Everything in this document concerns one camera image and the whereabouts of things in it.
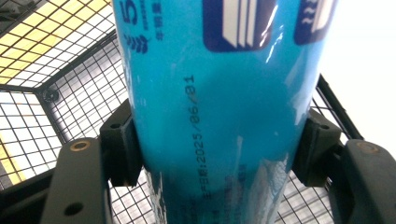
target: dark blue logo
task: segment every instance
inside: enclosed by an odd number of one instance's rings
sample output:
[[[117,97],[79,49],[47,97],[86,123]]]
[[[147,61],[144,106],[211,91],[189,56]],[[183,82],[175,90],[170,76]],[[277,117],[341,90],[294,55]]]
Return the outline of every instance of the dark blue logo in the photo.
[[[264,48],[270,41],[276,0],[203,0],[204,42],[215,52]]]
[[[302,0],[294,41],[298,45],[322,40],[327,34],[337,0]]]

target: black grid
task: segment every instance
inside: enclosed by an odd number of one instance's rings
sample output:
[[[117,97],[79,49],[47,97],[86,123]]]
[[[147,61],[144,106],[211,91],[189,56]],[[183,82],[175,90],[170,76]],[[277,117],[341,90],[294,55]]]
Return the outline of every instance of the black grid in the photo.
[[[85,22],[79,27],[67,27],[67,21],[57,22],[51,17],[70,2],[78,2],[83,8],[92,9],[93,3],[98,1],[104,4],[98,10],[100,12],[93,15],[97,19],[94,23]],[[0,7],[10,2],[18,1],[0,0]],[[37,11],[45,4],[51,4],[56,10],[40,16],[57,22],[59,27],[65,26],[74,33],[61,36],[61,41],[55,46],[40,43],[50,47],[46,53],[41,54],[34,50],[39,44],[38,41],[30,39],[35,46],[24,49],[15,59],[8,57],[6,52],[9,49],[19,49],[17,42],[5,44],[1,38],[5,35],[17,35],[19,40],[27,37],[28,33],[14,34],[12,30],[18,24],[26,23],[25,19],[29,15],[40,14]],[[81,10],[70,15],[81,20]],[[128,98],[114,31],[114,18],[108,0],[37,0],[28,10],[12,20],[0,34],[2,62],[6,59],[27,63],[23,57],[29,53],[39,57],[29,65],[34,69],[20,69],[14,78],[7,81],[7,85],[0,84],[0,189],[55,167],[62,144],[80,137],[96,137],[104,121]],[[24,25],[37,28],[39,32],[45,32],[46,36],[55,35],[40,28],[43,22]],[[68,58],[62,59],[61,55],[66,54]],[[6,77],[6,70],[16,70],[12,67],[15,62],[7,65],[0,63],[0,78]],[[57,91],[58,99],[46,101],[46,91]],[[334,118],[334,114],[317,92],[311,106],[337,124],[338,119]],[[347,137],[343,135],[341,140],[345,142]],[[155,221],[144,174],[139,177],[136,187],[111,188],[110,193],[115,223]],[[291,173],[276,223],[332,223],[327,191],[306,188]]]

